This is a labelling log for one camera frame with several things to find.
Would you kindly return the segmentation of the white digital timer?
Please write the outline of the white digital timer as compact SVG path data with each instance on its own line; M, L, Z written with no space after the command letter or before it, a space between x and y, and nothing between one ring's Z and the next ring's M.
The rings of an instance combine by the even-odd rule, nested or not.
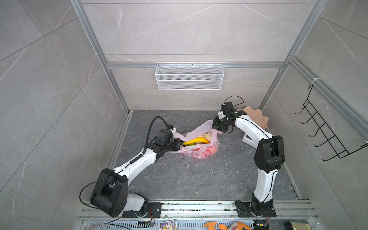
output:
M242 141L252 146L253 148L257 148L257 144L247 134L244 134L244 136L242 137Z

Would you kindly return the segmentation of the pink scalloped bowl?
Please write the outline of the pink scalloped bowl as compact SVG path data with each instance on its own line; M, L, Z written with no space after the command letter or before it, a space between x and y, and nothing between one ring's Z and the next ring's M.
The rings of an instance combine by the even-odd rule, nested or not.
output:
M253 120L258 126L263 129L268 128L268 121L269 117L264 116L263 112L260 109L252 109L251 107L247 106L242 109L249 117Z

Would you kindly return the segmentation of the beige fake fruit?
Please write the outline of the beige fake fruit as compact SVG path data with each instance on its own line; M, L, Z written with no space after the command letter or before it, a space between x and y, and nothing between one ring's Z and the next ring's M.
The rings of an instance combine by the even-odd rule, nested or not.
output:
M204 135L201 135L201 137L205 138L207 141L211 141L211 133L206 133Z

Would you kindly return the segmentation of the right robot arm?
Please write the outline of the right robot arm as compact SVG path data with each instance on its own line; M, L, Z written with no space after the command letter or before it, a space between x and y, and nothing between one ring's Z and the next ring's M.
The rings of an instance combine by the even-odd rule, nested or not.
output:
M276 176L285 162L284 141L262 129L242 111L218 112L212 128L226 132L229 127L237 127L244 132L242 141L256 148L254 161L258 168L257 184L252 194L250 210L260 217L273 208L273 188Z

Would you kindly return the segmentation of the yellow fake banana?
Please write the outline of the yellow fake banana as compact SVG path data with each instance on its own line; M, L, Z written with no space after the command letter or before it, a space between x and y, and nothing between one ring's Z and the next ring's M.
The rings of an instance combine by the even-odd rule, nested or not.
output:
M188 144L193 143L193 142L197 142L197 144L209 144L209 141L207 141L205 138L198 137L198 138L195 138L193 140L183 142L182 145L183 146L188 146Z

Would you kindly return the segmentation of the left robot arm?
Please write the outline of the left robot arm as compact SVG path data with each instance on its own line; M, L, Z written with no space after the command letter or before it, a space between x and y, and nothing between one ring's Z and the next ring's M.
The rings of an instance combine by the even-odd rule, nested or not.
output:
M115 169L105 168L100 172L90 203L112 218L122 212L132 212L138 217L145 216L149 209L149 200L138 193L129 193L129 184L165 153L179 150L180 145L180 139L174 137L174 130L161 129L158 136L130 161Z

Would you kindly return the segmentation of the orange plush toy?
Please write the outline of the orange plush toy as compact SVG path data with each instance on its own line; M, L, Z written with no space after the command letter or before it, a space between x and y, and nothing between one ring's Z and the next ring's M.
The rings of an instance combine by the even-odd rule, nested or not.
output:
M231 223L229 226L225 224L220 224L214 221L207 222L204 224L204 227L207 230L216 230L217 228L219 230L252 230L251 227L249 227L247 224L242 222L234 222Z

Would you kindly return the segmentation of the pink plastic bag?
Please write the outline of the pink plastic bag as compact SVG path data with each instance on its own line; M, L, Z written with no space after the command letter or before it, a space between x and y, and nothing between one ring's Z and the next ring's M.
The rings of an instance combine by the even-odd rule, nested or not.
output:
M213 129L212 125L211 119L184 135L175 132L174 138L179 139L181 145L179 150L173 152L199 160L215 154L219 148L218 135L221 132Z

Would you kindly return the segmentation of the dark bottle with label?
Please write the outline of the dark bottle with label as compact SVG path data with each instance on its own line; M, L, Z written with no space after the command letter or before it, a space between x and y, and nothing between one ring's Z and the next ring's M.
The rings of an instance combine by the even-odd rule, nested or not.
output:
M312 230L312 227L308 223L285 221L284 227L286 230Z

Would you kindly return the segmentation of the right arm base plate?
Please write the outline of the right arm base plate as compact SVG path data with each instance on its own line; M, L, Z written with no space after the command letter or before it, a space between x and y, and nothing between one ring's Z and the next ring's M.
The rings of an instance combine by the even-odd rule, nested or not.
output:
M240 218L251 218L251 217L269 217L275 218L276 211L273 206L273 200L258 204L257 201L242 202L235 201L236 210L238 217Z

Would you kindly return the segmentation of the colourful card packet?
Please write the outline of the colourful card packet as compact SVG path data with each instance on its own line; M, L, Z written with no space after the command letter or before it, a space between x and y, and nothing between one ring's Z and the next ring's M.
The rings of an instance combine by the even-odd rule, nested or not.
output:
M160 222L159 230L178 230L177 220L168 220Z

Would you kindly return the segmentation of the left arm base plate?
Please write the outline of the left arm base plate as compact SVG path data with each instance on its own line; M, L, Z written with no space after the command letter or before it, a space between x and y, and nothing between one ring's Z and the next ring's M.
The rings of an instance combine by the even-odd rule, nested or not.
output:
M162 203L149 202L141 208L139 211L124 211L122 212L123 218L160 218L162 211Z

